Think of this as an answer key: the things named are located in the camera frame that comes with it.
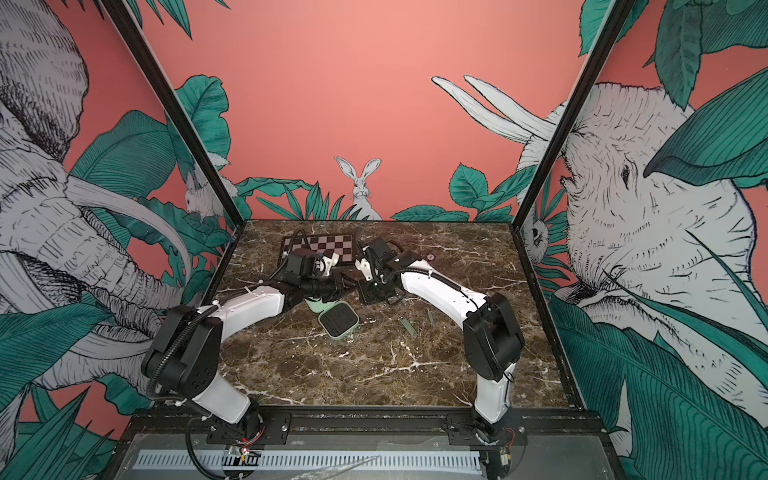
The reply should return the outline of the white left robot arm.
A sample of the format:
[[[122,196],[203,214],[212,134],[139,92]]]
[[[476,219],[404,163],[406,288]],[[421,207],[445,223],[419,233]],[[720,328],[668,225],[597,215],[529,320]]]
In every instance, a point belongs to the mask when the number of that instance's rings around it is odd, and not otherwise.
[[[146,396],[158,402],[185,402],[226,424],[242,422],[251,400],[219,373],[222,343],[305,300],[329,303],[357,287],[356,279],[335,272],[327,278],[268,280],[223,303],[172,308],[141,365],[148,379]]]

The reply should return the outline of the green nail clipper case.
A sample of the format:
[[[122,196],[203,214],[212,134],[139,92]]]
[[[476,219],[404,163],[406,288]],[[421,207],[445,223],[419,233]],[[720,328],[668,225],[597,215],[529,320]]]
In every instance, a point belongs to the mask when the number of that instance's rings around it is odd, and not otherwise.
[[[305,303],[317,315],[323,330],[333,340],[344,338],[359,325],[359,316],[345,301],[307,299]]]

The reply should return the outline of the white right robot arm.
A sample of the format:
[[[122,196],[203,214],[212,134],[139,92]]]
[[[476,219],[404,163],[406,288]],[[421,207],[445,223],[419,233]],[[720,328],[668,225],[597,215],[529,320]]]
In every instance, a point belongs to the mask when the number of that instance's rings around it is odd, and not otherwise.
[[[510,301],[460,285],[426,259],[381,237],[357,243],[356,268],[376,292],[401,289],[426,301],[462,329],[465,358],[477,375],[475,413],[497,424],[510,408],[509,388],[525,339]]]

